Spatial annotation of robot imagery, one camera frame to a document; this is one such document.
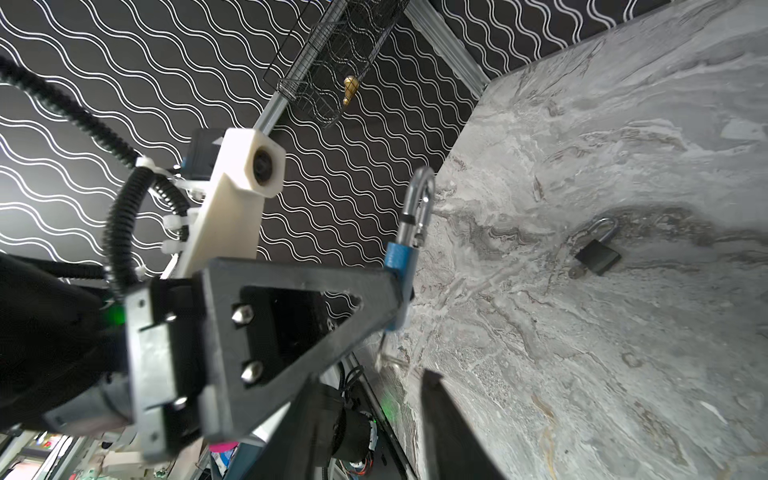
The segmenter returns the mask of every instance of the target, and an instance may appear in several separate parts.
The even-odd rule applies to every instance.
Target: black metal bracket
[[[199,398],[200,420],[203,434],[213,442],[248,435],[289,402],[307,378],[324,372],[383,329],[403,301],[395,275],[384,269],[220,258],[208,263],[201,279],[207,308],[204,350],[208,378]],[[246,385],[241,377],[243,361],[252,359],[253,352],[233,325],[232,308],[251,287],[347,293],[358,297],[360,304],[341,326],[272,379]],[[259,321],[257,313],[253,321]]]

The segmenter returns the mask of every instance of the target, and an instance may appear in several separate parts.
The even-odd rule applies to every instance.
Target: gray marble countertop
[[[677,2],[488,87],[376,379],[423,478],[424,369],[508,478],[766,478],[767,19]],[[569,278],[604,214],[623,259]]]

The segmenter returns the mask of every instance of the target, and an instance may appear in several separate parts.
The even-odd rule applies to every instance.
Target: wavy line pattern
[[[432,0],[490,78],[573,45],[670,0]]]
[[[325,0],[311,0],[318,18]],[[249,127],[271,95],[262,80],[304,0],[31,0],[0,5],[0,55],[35,71],[161,166],[178,164],[200,127]],[[278,57],[279,68],[293,59]],[[64,118],[0,84],[0,243],[5,251],[100,263],[108,206],[127,171]],[[347,115],[323,130],[290,108],[273,131],[288,153],[267,201],[265,260],[381,266],[413,171],[442,164],[475,105],[407,19],[394,29]],[[159,274],[169,211],[147,196],[136,266]],[[353,301],[328,293],[329,318]]]

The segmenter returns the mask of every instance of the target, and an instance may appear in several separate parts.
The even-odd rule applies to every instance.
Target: wire basket
[[[341,118],[409,0],[333,0],[288,74],[270,83],[321,127]],[[285,56],[285,44],[275,55]]]

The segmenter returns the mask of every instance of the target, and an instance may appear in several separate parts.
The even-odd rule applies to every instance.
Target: silver padlock
[[[610,242],[619,231],[619,221],[616,218],[599,218],[587,228],[587,234],[596,232],[606,223],[610,224],[611,228],[603,233],[599,239],[592,240],[575,255],[576,260],[578,260],[580,264],[574,265],[568,271],[568,276],[570,278],[577,279],[582,277],[587,272],[587,269],[597,275],[602,275],[621,258],[621,255],[618,252],[606,245],[606,243]]]

